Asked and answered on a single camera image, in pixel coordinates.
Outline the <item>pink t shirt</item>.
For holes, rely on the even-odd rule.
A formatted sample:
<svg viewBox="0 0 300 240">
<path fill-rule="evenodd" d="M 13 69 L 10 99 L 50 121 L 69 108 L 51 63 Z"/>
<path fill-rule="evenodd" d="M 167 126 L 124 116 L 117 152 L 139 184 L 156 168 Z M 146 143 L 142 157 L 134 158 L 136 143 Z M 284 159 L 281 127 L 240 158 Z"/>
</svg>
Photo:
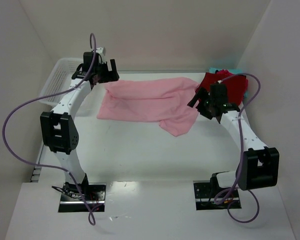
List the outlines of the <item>pink t shirt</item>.
<svg viewBox="0 0 300 240">
<path fill-rule="evenodd" d="M 189 132 L 198 112 L 188 106 L 198 82 L 187 77 L 146 81 L 119 80 L 105 84 L 97 118 L 158 123 L 178 137 Z"/>
</svg>

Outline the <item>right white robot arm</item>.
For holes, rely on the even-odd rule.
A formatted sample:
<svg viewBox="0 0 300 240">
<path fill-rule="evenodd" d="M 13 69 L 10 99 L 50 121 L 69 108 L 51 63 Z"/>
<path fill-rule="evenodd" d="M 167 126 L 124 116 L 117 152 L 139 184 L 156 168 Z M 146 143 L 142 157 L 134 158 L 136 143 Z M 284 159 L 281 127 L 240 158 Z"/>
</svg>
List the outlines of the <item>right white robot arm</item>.
<svg viewBox="0 0 300 240">
<path fill-rule="evenodd" d="M 260 140 L 242 115 L 243 110 L 228 100 L 227 87 L 217 83 L 210 90 L 199 87 L 188 103 L 200 115 L 216 119 L 230 134 L 240 150 L 236 170 L 216 173 L 218 185 L 243 191 L 274 187 L 279 175 L 279 151 Z"/>
</svg>

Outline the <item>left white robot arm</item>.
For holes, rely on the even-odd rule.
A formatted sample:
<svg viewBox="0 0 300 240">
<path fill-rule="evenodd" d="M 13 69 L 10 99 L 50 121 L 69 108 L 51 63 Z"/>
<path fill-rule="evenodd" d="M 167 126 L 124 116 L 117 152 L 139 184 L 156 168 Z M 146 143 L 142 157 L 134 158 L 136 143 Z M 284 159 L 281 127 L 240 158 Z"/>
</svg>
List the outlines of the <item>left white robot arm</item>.
<svg viewBox="0 0 300 240">
<path fill-rule="evenodd" d="M 98 47 L 95 52 L 85 52 L 83 62 L 71 76 L 70 92 L 66 93 L 58 104 L 40 116 L 43 143 L 55 154 L 65 169 L 64 192 L 89 192 L 87 174 L 81 167 L 77 146 L 79 133 L 74 118 L 84 99 L 96 84 L 115 82 L 119 79 L 116 62 L 105 58 L 106 50 Z"/>
</svg>

